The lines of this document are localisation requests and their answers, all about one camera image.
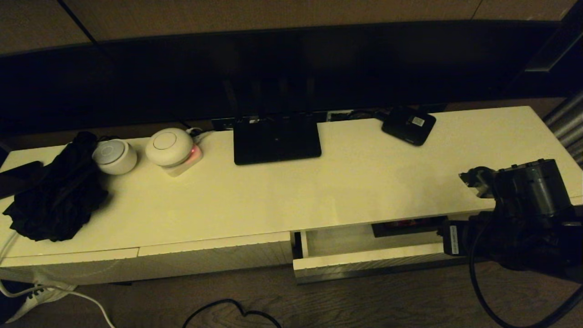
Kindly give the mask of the black organizer box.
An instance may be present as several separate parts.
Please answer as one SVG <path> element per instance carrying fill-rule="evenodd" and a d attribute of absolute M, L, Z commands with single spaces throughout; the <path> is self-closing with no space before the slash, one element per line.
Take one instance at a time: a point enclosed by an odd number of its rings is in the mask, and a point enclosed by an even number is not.
<path fill-rule="evenodd" d="M 418 227 L 401 227 L 391 229 L 385 226 L 385 222 L 383 222 L 371 224 L 371 228 L 374 237 L 402 236 L 413 233 L 437 232 L 442 226 L 443 222 L 448 219 L 448 216 L 425 217 L 425 219 L 431 219 L 431 224 Z"/>

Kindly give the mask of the white pull-out drawer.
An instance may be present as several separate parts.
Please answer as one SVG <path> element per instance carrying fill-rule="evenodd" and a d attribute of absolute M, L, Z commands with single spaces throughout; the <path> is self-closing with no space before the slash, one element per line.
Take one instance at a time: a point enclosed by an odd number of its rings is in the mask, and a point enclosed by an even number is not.
<path fill-rule="evenodd" d="M 444 267 L 438 232 L 374 237 L 371 224 L 294 232 L 294 276 L 314 284 Z"/>

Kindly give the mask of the white TV cabinet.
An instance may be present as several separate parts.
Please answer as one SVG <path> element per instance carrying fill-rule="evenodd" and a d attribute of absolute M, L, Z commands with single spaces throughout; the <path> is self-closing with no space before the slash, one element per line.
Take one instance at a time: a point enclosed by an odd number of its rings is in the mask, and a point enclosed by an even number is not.
<path fill-rule="evenodd" d="M 171 177 L 140 157 L 121 176 L 105 175 L 110 199 L 68 241 L 18 236 L 0 259 L 112 251 L 264 233 L 363 226 L 490 210 L 459 174 L 554 159 L 571 201 L 583 203 L 583 169 L 530 107 L 437 113 L 425 144 L 381 131 L 375 119 L 319 124 L 322 156 L 238 166 L 233 133 L 202 140 L 203 158 Z M 137 257 L 122 281 L 162 278 Z"/>

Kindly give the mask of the black set-top box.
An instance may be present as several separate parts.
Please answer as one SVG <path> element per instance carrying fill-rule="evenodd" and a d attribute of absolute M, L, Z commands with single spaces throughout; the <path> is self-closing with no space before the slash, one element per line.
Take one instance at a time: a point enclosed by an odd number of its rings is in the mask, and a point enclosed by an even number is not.
<path fill-rule="evenodd" d="M 412 144 L 421 147 L 427 141 L 437 119 L 423 111 L 399 107 L 391 109 L 382 118 L 382 131 Z"/>

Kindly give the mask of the silver vertical tubes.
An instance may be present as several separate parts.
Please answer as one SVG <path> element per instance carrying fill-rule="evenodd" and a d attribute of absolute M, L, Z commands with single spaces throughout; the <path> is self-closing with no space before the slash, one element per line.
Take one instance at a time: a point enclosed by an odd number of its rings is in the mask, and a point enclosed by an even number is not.
<path fill-rule="evenodd" d="M 543 121 L 583 169 L 583 87 L 561 102 Z"/>

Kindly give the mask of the black router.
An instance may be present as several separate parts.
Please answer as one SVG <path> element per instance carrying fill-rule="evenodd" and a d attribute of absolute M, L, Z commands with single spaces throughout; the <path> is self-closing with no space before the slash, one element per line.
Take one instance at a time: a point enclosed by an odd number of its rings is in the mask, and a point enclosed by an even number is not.
<path fill-rule="evenodd" d="M 251 82 L 256 101 L 257 119 L 243 116 L 239 110 L 235 89 L 229 79 L 222 81 L 225 95 L 235 112 L 232 124 L 234 162 L 236 165 L 264 164 L 281 161 L 319 158 L 322 147 L 318 122 L 314 112 L 289 110 L 289 81 L 278 79 L 278 89 L 283 101 L 283 112 L 268 115 L 265 112 L 260 81 Z"/>

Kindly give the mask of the black television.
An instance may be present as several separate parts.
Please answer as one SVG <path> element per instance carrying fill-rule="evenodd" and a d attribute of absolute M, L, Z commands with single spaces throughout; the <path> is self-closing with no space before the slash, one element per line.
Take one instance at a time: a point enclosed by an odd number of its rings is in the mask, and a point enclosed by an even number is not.
<path fill-rule="evenodd" d="M 420 21 L 151 37 L 0 57 L 0 136 L 163 121 L 567 97 L 583 40 L 549 21 Z"/>

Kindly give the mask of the pink white charging base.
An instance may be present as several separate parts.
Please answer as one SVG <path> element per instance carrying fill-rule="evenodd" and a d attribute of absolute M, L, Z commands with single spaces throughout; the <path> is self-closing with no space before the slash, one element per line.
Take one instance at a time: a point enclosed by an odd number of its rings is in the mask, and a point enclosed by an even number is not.
<path fill-rule="evenodd" d="M 197 164 L 203 158 L 203 152 L 197 144 L 194 144 L 191 148 L 191 152 L 183 160 L 183 162 L 176 164 L 174 166 L 162 167 L 162 171 L 171 177 L 178 177 L 179 175 L 185 173 L 192 166 Z"/>

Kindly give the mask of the large white round device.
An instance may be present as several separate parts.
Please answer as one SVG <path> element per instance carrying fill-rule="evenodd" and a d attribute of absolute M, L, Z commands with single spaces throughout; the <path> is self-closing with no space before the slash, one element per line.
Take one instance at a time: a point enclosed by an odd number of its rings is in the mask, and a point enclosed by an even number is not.
<path fill-rule="evenodd" d="M 150 162 L 160 167 L 173 167 L 190 157 L 194 145 L 194 140 L 187 131 L 166 128 L 148 139 L 144 153 Z"/>

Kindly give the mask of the small white round speaker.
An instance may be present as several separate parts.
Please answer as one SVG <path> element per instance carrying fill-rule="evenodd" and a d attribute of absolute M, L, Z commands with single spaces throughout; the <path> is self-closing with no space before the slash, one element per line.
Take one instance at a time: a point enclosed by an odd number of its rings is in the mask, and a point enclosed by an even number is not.
<path fill-rule="evenodd" d="M 92 159 L 101 172 L 117 176 L 131 172 L 137 165 L 138 155 L 127 141 L 111 139 L 98 143 Z"/>

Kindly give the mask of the black crumpled cloth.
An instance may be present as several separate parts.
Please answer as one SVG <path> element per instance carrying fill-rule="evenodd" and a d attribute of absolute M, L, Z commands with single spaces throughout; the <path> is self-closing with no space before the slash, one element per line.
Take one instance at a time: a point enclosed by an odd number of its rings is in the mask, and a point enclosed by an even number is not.
<path fill-rule="evenodd" d="M 98 137 L 79 132 L 47 166 L 32 188 L 17 193 L 4 210 L 10 228 L 32 241 L 71 240 L 108 199 L 93 160 Z"/>

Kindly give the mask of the white sneaker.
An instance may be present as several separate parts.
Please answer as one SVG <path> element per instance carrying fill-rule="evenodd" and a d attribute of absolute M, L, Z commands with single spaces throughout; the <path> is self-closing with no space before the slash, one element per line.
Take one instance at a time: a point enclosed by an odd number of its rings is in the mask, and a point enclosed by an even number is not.
<path fill-rule="evenodd" d="M 21 319 L 32 309 L 44 303 L 56 302 L 67 296 L 67 291 L 73 291 L 75 285 L 61 286 L 59 289 L 41 288 L 40 284 L 11 282 L 3 280 L 2 284 L 10 293 L 20 293 L 30 288 L 37 288 L 19 297 L 6 297 L 0 292 L 0 324 L 8 324 Z"/>

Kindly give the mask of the black flat case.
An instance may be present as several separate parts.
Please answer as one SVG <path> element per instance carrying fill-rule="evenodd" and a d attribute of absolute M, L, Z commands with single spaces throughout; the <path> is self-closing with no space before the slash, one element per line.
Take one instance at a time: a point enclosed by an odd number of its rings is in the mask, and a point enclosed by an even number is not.
<path fill-rule="evenodd" d="M 0 199 L 6 199 L 34 187 L 41 179 L 43 168 L 42 162 L 33 161 L 0 172 Z"/>

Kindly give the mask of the dark angled frame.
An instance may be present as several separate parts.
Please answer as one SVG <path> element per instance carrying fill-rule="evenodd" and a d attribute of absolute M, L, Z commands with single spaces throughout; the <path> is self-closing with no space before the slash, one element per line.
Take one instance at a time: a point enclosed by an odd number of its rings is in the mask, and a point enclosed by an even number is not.
<path fill-rule="evenodd" d="M 556 32 L 508 83 L 517 98 L 570 97 L 583 89 L 583 0 L 577 0 Z"/>

